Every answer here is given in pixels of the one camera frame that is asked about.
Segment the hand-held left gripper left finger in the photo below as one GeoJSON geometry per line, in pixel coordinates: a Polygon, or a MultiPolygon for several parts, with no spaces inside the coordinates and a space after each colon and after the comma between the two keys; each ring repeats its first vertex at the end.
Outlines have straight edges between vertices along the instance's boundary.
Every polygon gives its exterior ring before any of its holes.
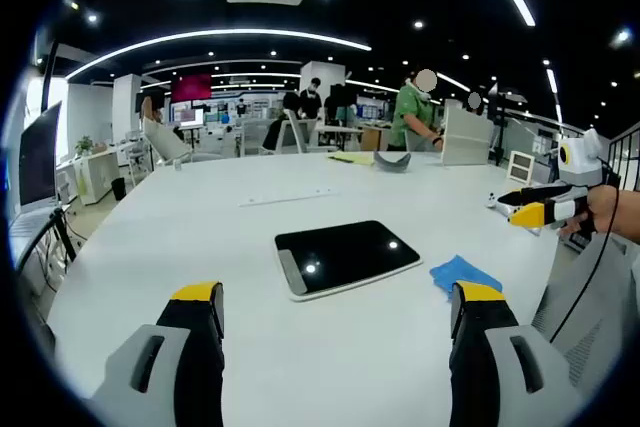
{"type": "Polygon", "coordinates": [[[223,284],[175,292],[107,359],[89,405],[107,426],[221,426],[223,284]]]}

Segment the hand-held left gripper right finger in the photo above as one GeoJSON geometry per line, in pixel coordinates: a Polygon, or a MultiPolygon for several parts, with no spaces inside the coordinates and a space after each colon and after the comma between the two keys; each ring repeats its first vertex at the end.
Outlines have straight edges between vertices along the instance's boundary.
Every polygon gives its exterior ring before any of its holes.
{"type": "Polygon", "coordinates": [[[451,301],[449,424],[569,425],[582,399],[561,353],[490,286],[458,280],[451,301]]]}

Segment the person's right hand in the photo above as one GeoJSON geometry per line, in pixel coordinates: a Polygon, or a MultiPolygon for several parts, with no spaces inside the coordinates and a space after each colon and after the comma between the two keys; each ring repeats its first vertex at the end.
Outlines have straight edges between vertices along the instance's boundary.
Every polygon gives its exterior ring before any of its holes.
{"type": "Polygon", "coordinates": [[[559,230],[560,236],[568,236],[581,230],[581,224],[587,221],[593,223],[593,230],[597,233],[613,232],[621,235],[623,230],[617,218],[618,190],[612,186],[598,186],[591,189],[587,195],[587,208],[576,216],[567,220],[559,230]]]}

